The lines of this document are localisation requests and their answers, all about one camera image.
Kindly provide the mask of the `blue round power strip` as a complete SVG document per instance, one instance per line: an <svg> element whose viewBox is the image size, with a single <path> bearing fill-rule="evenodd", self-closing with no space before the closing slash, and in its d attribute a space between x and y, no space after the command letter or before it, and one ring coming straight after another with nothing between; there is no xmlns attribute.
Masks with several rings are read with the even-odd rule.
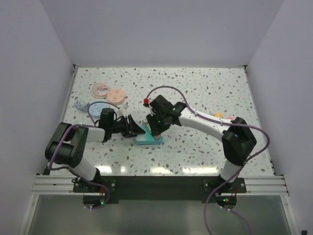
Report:
<svg viewBox="0 0 313 235"><path fill-rule="evenodd" d="M106 107L107 106L105 103L95 103L95 104L90 105L90 108L89 108L90 116L94 119L99 119L101 116L102 109Z"/></svg>

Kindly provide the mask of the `teal triangular power strip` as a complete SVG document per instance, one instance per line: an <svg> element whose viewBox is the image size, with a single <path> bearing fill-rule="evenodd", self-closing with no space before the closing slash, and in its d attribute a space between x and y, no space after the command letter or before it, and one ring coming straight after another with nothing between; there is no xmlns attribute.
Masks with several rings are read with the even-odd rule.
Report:
<svg viewBox="0 0 313 235"><path fill-rule="evenodd" d="M162 136L155 139L155 137L148 132L145 125L141 125L141 128L145 131L145 134L137 135L135 137L135 143L137 145L155 145L163 142Z"/></svg>

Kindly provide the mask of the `pink round power strip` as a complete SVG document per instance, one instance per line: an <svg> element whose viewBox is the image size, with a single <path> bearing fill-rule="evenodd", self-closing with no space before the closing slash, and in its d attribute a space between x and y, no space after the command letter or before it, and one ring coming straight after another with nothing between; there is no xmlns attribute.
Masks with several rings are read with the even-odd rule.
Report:
<svg viewBox="0 0 313 235"><path fill-rule="evenodd" d="M113 89L107 93L107 101L114 105L120 105L125 101L125 92L121 89Z"/></svg>

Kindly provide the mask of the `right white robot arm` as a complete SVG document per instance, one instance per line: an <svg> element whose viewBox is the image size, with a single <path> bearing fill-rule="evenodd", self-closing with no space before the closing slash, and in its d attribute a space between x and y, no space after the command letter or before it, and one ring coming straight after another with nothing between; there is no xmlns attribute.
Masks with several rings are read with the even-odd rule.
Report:
<svg viewBox="0 0 313 235"><path fill-rule="evenodd" d="M152 101L145 98L143 104L150 109L146 120L152 135L159 135L172 125L177 125L198 130L219 140L223 145L226 161L219 173L218 187L223 192L230 192L235 187L238 170L257 143L243 118L228 120L198 113L184 102L173 105L162 95Z"/></svg>

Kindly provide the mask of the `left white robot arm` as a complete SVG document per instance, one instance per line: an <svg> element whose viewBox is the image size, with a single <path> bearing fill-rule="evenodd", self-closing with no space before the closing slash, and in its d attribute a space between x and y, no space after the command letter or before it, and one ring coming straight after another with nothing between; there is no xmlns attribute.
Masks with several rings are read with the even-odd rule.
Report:
<svg viewBox="0 0 313 235"><path fill-rule="evenodd" d="M131 115L118 117L112 108L104 108L101 111L97 124L92 127L61 122L45 149L50 171L69 170L84 180L84 186L90 192L101 188L101 175L100 170L84 157L86 143L107 142L112 134L121 134L125 138L145 134Z"/></svg>

